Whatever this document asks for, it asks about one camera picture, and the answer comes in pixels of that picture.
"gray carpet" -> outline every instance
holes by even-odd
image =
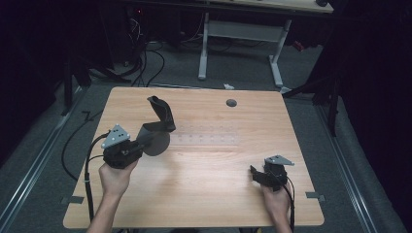
[[[274,86],[266,57],[270,54],[272,46],[265,44],[252,49],[233,47],[225,52],[210,52],[208,79],[202,82],[197,79],[199,48],[177,50],[165,46],[158,51],[165,58],[165,67],[153,84],[223,88],[224,83],[229,83],[236,89],[278,90],[279,88]],[[293,48],[284,48],[279,66],[285,86],[296,87],[304,83],[320,51],[320,48],[303,52],[298,52]],[[153,52],[148,52],[145,81],[160,67],[160,57]],[[76,183],[63,171],[60,154],[71,134],[85,122],[86,115],[83,111],[89,111],[93,115],[102,110],[110,89],[116,85],[119,84],[106,80],[93,80],[93,85],[86,91],[86,96],[65,125],[52,149],[49,162],[18,212],[10,232],[77,232],[65,229],[62,225],[67,206],[60,202],[62,198],[72,194]],[[58,101],[39,117],[13,157],[0,170],[3,178],[0,180],[2,187],[0,207],[2,209],[7,206],[49,132],[60,119],[59,114],[63,109],[61,89],[56,95]],[[321,202],[326,221],[319,227],[296,227],[295,232],[363,232],[361,222],[337,169],[334,150],[323,122],[316,108],[305,95],[297,97],[286,99],[286,104],[314,187],[326,199]],[[339,108],[340,114],[337,120],[339,144],[355,176],[359,178],[361,192],[366,197],[366,203],[376,219],[377,229],[380,232],[405,232],[392,210],[391,203],[364,159],[350,122],[345,116],[344,106],[340,104]],[[78,175],[82,169],[98,119],[99,117],[86,124],[67,148],[66,164],[73,174]],[[273,232],[273,229],[265,228],[264,231]]]

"wooden table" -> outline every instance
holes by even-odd
[[[161,155],[143,155],[121,199],[114,227],[269,226],[250,165],[262,171],[263,159],[280,154],[295,187],[295,224],[324,222],[314,187],[294,134],[284,100],[273,91],[115,87],[95,138],[119,123],[134,139],[143,123],[158,121],[147,98],[156,95],[171,107],[177,129]],[[228,107],[227,99],[237,102]],[[96,146],[92,155],[102,154]],[[98,168],[89,164],[94,210],[101,201]],[[86,197],[80,179],[73,196]],[[87,228],[86,199],[69,204],[64,225]]]

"hand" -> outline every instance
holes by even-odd
[[[122,197],[128,188],[130,174],[138,161],[136,160],[124,169],[112,168],[107,163],[103,164],[99,169],[103,196]]]
[[[273,188],[260,185],[264,195],[264,204],[267,212],[275,224],[276,232],[292,232],[289,227],[288,211],[291,206],[291,199],[283,187],[278,191]],[[289,183],[285,185],[289,192],[291,188]]]

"wrist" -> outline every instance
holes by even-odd
[[[271,215],[271,218],[276,228],[276,232],[292,232],[287,215]]]
[[[105,204],[118,204],[121,200],[122,195],[119,194],[109,194],[103,193],[102,203]]]
[[[276,225],[286,224],[289,225],[289,219],[287,215],[271,215],[272,221]]]

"desk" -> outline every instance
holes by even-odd
[[[263,159],[275,154],[295,163],[286,166],[295,187],[295,224],[324,222],[318,200],[306,198],[314,187],[279,92],[115,87],[95,138],[119,123],[134,139],[143,123],[158,121],[147,101],[152,95],[170,105],[177,129],[163,154],[139,160],[114,227],[269,226],[259,184],[252,181],[249,167],[262,171]],[[234,99],[237,106],[228,107],[227,99]],[[202,142],[200,136],[208,140]],[[91,155],[97,154],[102,154],[100,147]],[[98,176],[102,163],[94,159],[89,164],[94,210],[102,197]],[[86,197],[83,181],[78,181],[73,196]],[[88,227],[86,199],[69,204],[64,225]]]
[[[233,5],[246,5],[251,7],[275,8],[289,11],[304,11],[310,13],[332,13],[332,7],[327,4],[325,7],[318,6],[314,0],[210,0],[213,3],[226,3]],[[275,42],[277,47],[273,55],[269,56],[269,63],[272,69],[273,79],[276,86],[282,87],[283,81],[278,67],[278,59],[282,47],[290,29],[292,21],[286,20],[283,26],[265,26],[238,22],[227,22],[220,20],[209,20],[209,14],[205,14],[203,27],[203,47],[200,54],[199,74],[200,80],[206,79],[208,37],[228,37],[246,40],[256,40],[264,42]]]

